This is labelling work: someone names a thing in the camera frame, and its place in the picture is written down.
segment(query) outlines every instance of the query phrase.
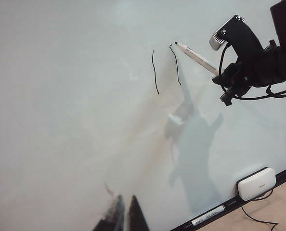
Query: marker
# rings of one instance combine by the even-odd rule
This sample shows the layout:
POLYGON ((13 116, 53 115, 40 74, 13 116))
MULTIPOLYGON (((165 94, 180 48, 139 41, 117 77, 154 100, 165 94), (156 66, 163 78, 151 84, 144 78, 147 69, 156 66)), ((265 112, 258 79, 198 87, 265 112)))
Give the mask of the marker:
POLYGON ((211 218, 211 217, 213 217, 213 216, 223 212, 224 210, 225 210, 225 207, 223 205, 221 205, 221 206, 219 206, 219 207, 217 207, 217 208, 215 208, 215 209, 213 209, 213 210, 203 214, 202 216, 200 216, 200 217, 190 221, 188 224, 186 224, 183 227, 183 229, 186 230, 188 228, 193 228, 194 226, 196 226, 196 225, 202 223, 203 221, 206 221, 207 219, 209 219, 209 218, 211 218))
POLYGON ((208 60, 203 58, 201 55, 199 55, 198 53, 195 53, 192 49, 190 49, 186 45, 182 45, 178 42, 175 42, 175 44, 180 47, 182 52, 184 52, 190 58, 195 60, 198 64, 203 66, 205 69, 207 69, 208 71, 210 71, 211 73, 213 73, 216 76, 219 75, 219 70, 217 68, 215 68, 208 60))

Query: black object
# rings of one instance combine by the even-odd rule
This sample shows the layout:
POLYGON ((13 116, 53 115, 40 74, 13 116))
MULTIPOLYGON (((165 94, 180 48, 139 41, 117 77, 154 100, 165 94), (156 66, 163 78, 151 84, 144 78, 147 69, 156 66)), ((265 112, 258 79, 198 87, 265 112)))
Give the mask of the black object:
POLYGON ((129 208, 129 230, 149 231, 143 212, 140 208, 136 196, 132 196, 132 201, 129 208))
MULTIPOLYGON (((266 87, 286 81, 286 0, 271 7, 271 13, 280 46, 271 40, 270 45, 263 49, 258 38, 238 15, 226 22, 216 34, 219 39, 230 43, 238 55, 235 63, 213 78, 214 83, 228 88, 221 96, 226 105, 232 104, 232 98, 243 99, 241 96, 251 87, 266 87)), ((280 94, 273 93, 268 97, 276 95, 280 94)))
POLYGON ((107 210, 93 231, 123 231, 125 206, 121 195, 119 195, 107 210))
MULTIPOLYGON (((93 231, 123 231, 124 230, 125 206, 121 195, 119 195, 108 208, 93 231)), ((129 231, 149 231, 143 212, 136 196, 132 196, 129 208, 129 231)))
MULTIPOLYGON (((281 184, 283 184, 283 183, 285 183, 285 182, 286 182, 286 170, 284 170, 284 171, 282 171, 282 172, 280 172, 280 173, 278 173, 278 174, 276 175, 276 185, 275 185, 275 187, 278 187, 279 185, 281 185, 281 184)), ((228 200, 228 201, 225 201, 225 202, 223 202, 222 204, 220 204, 220 205, 224 205, 224 206, 225 206, 225 210, 224 210, 223 212, 221 212, 221 213, 219 213, 219 214, 217 214, 217 215, 215 215, 215 216, 209 218, 208 220, 206 220, 206 221, 204 221, 204 222, 202 222, 202 223, 196 225, 196 226, 195 226, 194 228, 192 228, 192 229, 186 229, 186 230, 187 230, 187 231, 195 231, 195 230, 198 230, 198 229, 200 229, 200 228, 202 228, 202 227, 208 225, 209 223, 211 223, 211 222, 213 222, 213 221, 215 221, 215 220, 217 220, 217 219, 219 219, 219 218, 225 216, 226 214, 228 214, 228 213, 230 213, 230 212, 233 212, 234 210, 240 208, 242 205, 245 205, 245 204, 247 204, 248 202, 249 202, 249 201, 243 201, 239 196, 235 196, 235 197, 233 197, 232 199, 230 199, 230 200, 228 200)), ((191 220, 194 220, 194 219, 196 219, 196 218, 198 218, 198 217, 200 217, 200 216, 202 216, 202 215, 203 215, 203 214, 200 214, 199 216, 197 216, 197 217, 195 217, 195 218, 193 218, 193 219, 191 219, 191 220)), ((180 226, 178 226, 178 227, 176 227, 176 228, 174 228, 174 229, 172 229, 171 231, 185 231, 184 227, 189 226, 189 224, 191 223, 191 220, 188 221, 188 222, 186 222, 186 223, 184 223, 184 224, 182 224, 182 225, 180 225, 180 226)))

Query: wire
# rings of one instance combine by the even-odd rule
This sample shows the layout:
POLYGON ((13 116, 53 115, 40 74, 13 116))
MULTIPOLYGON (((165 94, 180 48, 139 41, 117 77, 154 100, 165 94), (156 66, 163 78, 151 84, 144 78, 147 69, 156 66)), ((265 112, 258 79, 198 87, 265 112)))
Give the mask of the wire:
MULTIPOLYGON (((221 70, 222 70, 222 63, 223 63, 223 59, 224 59, 224 54, 225 54, 225 51, 226 49, 228 49, 230 47, 230 43, 227 43, 222 51, 222 54, 221 54, 221 59, 220 59, 220 64, 219 64, 219 76, 221 77, 221 70)), ((270 98, 270 97, 274 97, 274 98, 285 98, 286 95, 283 95, 286 93, 286 90, 284 91, 280 91, 280 92, 277 92, 277 93, 273 93, 271 91, 271 85, 268 86, 268 88, 266 89, 266 93, 267 95, 264 95, 264 96, 259 96, 259 97, 253 97, 253 98, 247 98, 247 97, 238 97, 238 96, 233 96, 234 99, 238 99, 238 100, 261 100, 261 99, 266 99, 266 98, 270 98)), ((225 89, 224 86, 221 86, 222 90, 224 91, 224 93, 227 94, 227 90, 225 89)))
MULTIPOLYGON (((253 199, 252 201, 264 200, 264 199, 270 197, 270 196, 272 195, 272 193, 273 193, 273 189, 271 190, 271 192, 270 192, 267 196, 265 196, 265 197, 263 197, 263 198, 256 198, 256 199, 253 199)), ((273 226, 272 226, 272 228, 270 229, 270 231, 273 231, 273 229, 276 227, 276 225, 279 224, 278 222, 270 222, 270 221, 264 221, 264 220, 255 219, 255 218, 253 218, 252 216, 250 216, 250 215, 244 210, 243 206, 241 206, 241 209, 243 210, 244 214, 245 214, 247 217, 249 217, 250 219, 252 219, 252 220, 254 220, 254 221, 256 221, 256 222, 264 223, 264 224, 272 224, 273 226)))
POLYGON ((264 193, 263 195, 258 196, 256 199, 253 199, 253 201, 261 201, 261 200, 264 200, 264 199, 270 197, 272 193, 273 193, 273 189, 270 191, 270 193, 269 193, 267 196, 261 198, 262 196, 265 195, 265 193, 264 193))
POLYGON ((156 81, 156 69, 155 69, 155 65, 154 65, 154 49, 153 49, 153 54, 152 54, 152 64, 153 64, 153 68, 154 68, 156 90, 157 90, 158 95, 159 95, 159 91, 158 91, 158 87, 157 87, 157 81, 156 81))
POLYGON ((273 93, 272 90, 271 90, 271 87, 272 87, 273 84, 269 85, 268 88, 266 89, 266 93, 272 97, 275 97, 275 98, 285 98, 286 95, 279 95, 279 93, 273 93))
POLYGON ((177 65, 177 58, 176 58, 176 55, 175 55, 175 53, 174 53, 174 51, 172 50, 172 46, 173 44, 171 44, 170 46, 169 46, 169 48, 171 49, 171 51, 172 51, 172 53, 174 54, 174 57, 175 57, 175 62, 176 62, 176 69, 177 69, 177 81, 178 81, 178 83, 180 84, 180 85, 182 85, 181 84, 181 82, 180 82, 180 78, 179 78, 179 75, 178 75, 178 65, 177 65))

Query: black line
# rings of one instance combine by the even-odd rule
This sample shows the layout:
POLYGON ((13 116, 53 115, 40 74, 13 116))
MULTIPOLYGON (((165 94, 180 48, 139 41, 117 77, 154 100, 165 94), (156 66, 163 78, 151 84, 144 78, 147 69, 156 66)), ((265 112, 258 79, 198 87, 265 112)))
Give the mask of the black line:
POLYGON ((152 64, 153 64, 153 68, 154 68, 156 90, 157 90, 158 95, 159 95, 159 91, 158 91, 158 87, 157 87, 157 81, 156 81, 156 69, 155 69, 155 65, 154 65, 154 49, 153 49, 153 54, 152 54, 152 64))
POLYGON ((180 82, 179 74, 178 74, 177 58, 176 58, 176 55, 175 55, 174 51, 173 51, 172 48, 171 48, 172 45, 173 45, 173 44, 171 44, 171 45, 169 46, 169 48, 171 49, 171 51, 172 51, 172 53, 174 54, 174 57, 175 57, 176 69, 177 69, 177 81, 178 81, 178 83, 179 83, 180 85, 182 85, 181 82, 180 82))

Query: cable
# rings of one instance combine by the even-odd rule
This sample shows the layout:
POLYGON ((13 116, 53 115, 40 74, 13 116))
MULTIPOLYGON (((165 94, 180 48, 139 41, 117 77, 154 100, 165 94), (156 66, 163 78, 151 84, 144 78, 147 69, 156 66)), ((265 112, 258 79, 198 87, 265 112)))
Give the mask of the cable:
POLYGON ((272 87, 273 84, 269 85, 268 88, 266 89, 266 93, 272 97, 275 97, 275 98, 285 98, 286 95, 280 95, 279 93, 273 93, 272 90, 271 90, 271 87, 272 87))
POLYGON ((261 200, 264 200, 264 199, 270 197, 272 193, 273 193, 273 189, 270 191, 270 193, 269 193, 267 196, 261 198, 262 196, 265 195, 265 193, 264 193, 263 195, 258 196, 256 199, 253 199, 253 201, 261 201, 261 200))
POLYGON ((180 85, 182 85, 181 84, 181 82, 180 82, 180 78, 179 78, 179 75, 178 75, 178 65, 177 65, 177 58, 176 58, 176 55, 175 55, 175 53, 174 53, 174 51, 172 50, 172 46, 173 44, 171 44, 170 46, 169 46, 169 48, 171 49, 171 51, 172 51, 172 53, 174 54, 174 57, 175 57, 175 62, 176 62, 176 69, 177 69, 177 81, 178 81, 178 83, 180 84, 180 85))
MULTIPOLYGON (((222 51, 221 54, 221 59, 220 59, 220 64, 219 64, 219 76, 221 77, 221 70, 222 70, 222 63, 223 63, 223 59, 224 59, 224 54, 226 52, 226 49, 228 49, 230 47, 230 43, 227 43, 222 51)), ((238 99, 238 100, 261 100, 261 99, 266 99, 266 98, 270 98, 270 97, 274 97, 274 98, 285 98, 286 95, 283 95, 286 93, 286 90, 284 91, 280 91, 277 93, 273 93, 271 91, 271 85, 268 86, 268 88, 266 89, 266 93, 267 95, 264 96, 259 96, 259 97, 253 97, 253 98, 247 98, 247 97, 238 97, 238 96, 233 96, 234 99, 238 99)), ((224 86, 221 86, 222 90, 224 91, 224 93, 227 93, 227 90, 224 88, 224 86)))
MULTIPOLYGON (((267 196, 265 196, 265 197, 263 197, 263 198, 256 198, 256 199, 253 199, 252 201, 264 200, 264 199, 270 197, 270 196, 272 195, 272 193, 273 193, 273 189, 271 190, 271 192, 270 192, 267 196)), ((264 220, 255 219, 255 218, 253 218, 252 216, 250 216, 250 215, 244 210, 243 206, 241 206, 241 209, 243 210, 244 214, 245 214, 247 217, 249 217, 250 219, 252 219, 252 220, 254 220, 254 221, 256 221, 256 222, 264 223, 264 224, 273 224, 273 226, 272 226, 272 228, 270 229, 270 231, 273 231, 273 229, 276 227, 276 225, 279 224, 278 222, 269 222, 269 221, 264 221, 264 220)))

